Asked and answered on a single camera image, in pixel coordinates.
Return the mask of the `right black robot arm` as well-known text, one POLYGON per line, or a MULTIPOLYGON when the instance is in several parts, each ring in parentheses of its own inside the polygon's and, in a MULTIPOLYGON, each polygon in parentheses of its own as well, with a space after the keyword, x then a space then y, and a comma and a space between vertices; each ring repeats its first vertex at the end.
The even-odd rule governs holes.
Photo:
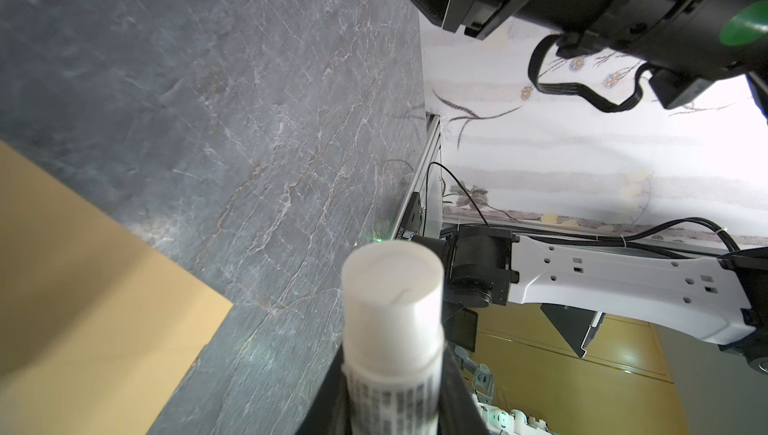
MULTIPOLYGON (((517 18, 541 26, 528 92, 578 98, 618 115, 650 96, 689 107, 744 77, 767 107, 767 0, 410 0, 427 21, 483 40, 517 18)), ((630 234, 566 234, 481 218, 435 237, 401 227, 445 267, 463 308, 532 304, 578 357, 606 315, 659 325, 767 369, 767 250, 690 216, 630 234)))

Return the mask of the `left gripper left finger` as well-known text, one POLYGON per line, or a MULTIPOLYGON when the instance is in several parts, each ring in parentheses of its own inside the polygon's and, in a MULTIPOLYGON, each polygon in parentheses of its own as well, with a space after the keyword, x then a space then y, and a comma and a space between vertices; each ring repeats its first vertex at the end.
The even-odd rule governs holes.
POLYGON ((350 402, 344 352, 339 347, 296 435, 349 435, 350 402))

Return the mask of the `white glue stick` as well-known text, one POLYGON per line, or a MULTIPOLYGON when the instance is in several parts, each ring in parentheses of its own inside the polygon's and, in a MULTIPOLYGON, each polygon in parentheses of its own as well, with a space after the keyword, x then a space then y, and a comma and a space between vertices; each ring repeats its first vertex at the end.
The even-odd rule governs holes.
POLYGON ((355 434, 434 434, 444 268, 411 241, 373 242, 342 267, 343 364, 355 434))

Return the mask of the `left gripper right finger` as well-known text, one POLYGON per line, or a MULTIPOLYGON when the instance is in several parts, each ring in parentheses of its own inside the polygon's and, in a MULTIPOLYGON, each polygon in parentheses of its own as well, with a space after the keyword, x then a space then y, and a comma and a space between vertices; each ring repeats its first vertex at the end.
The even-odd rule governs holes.
POLYGON ((450 350, 443 352, 442 376, 438 401, 438 434, 486 435, 476 403, 472 400, 450 350))

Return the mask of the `brown kraft envelope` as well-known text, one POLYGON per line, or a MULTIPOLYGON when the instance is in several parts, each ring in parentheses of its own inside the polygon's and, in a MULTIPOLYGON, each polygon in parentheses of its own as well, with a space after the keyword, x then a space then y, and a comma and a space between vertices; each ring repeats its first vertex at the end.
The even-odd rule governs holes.
POLYGON ((146 433, 231 307, 2 146, 3 433, 146 433))

